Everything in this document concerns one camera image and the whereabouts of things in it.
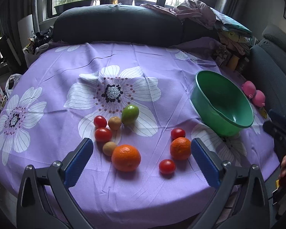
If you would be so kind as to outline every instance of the white plastic bag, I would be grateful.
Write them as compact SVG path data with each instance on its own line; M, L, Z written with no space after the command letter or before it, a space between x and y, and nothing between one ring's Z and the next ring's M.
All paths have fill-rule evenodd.
M17 83L19 82L20 78L22 77L22 75L20 74L13 74L9 77L9 79L7 80L6 84L5 84L5 92L8 96L8 98L10 97L12 91L14 90L14 88L16 87ZM14 80L14 86L11 89L8 89L8 85L9 82Z

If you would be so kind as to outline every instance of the floral tablecloth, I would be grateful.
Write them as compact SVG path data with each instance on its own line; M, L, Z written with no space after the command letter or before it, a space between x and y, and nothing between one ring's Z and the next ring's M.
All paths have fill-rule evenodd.
M62 160L85 138L94 141L93 119L121 116L128 104L139 107L136 123L113 134L117 144L136 146L141 164L135 172L116 171L110 158L95 150L72 195L97 228L150 228L199 213L214 192L191 156L176 161L170 178L158 164L170 158L170 131L201 138L222 160L237 166L256 163L266 179L279 162L264 119L252 106L252 127L230 138L204 125L190 102L195 74L222 72L210 57L218 44L201 38L176 48L123 43L60 46L43 53L23 75L0 116L0 181L17 195L25 166Z

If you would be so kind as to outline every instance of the pink pig toy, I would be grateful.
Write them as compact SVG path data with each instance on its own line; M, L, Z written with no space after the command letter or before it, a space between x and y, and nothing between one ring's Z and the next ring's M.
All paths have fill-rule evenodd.
M246 81L242 85L242 90L247 97L249 97L252 103L257 107L265 106L266 97L263 92L256 90L254 84L250 81Z
M250 99L253 98L255 92L256 92L256 88L253 84L253 82L250 81L246 81L243 85L242 85L242 90L245 93L245 95L247 97L249 97Z
M252 102L257 107L263 107L265 106L265 99L264 93L257 90L255 96L252 98Z

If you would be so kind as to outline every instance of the orange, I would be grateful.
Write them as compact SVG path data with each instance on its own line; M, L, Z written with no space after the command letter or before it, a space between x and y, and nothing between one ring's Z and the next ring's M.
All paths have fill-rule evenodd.
M141 155L137 148L130 145L121 145L114 149L111 161L120 171L134 171L141 163Z
M185 160L191 155L191 141L187 138L176 138L170 144L170 154L176 160Z

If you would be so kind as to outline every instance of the cherry tomato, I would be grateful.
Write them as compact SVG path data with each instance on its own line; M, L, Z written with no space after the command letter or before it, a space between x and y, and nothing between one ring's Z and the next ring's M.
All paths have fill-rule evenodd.
M111 140L112 132L108 128L101 127L95 130L94 137L96 141L106 143Z
M162 174L171 174L175 171L176 165L173 160L164 159L159 163L159 170Z
M185 130L181 129L181 128L174 128L171 132L170 132L170 136L172 137L173 140L175 140L176 138L185 138Z
M98 115L97 117L94 118L93 124L95 125L95 128L106 127L107 121L103 116Z

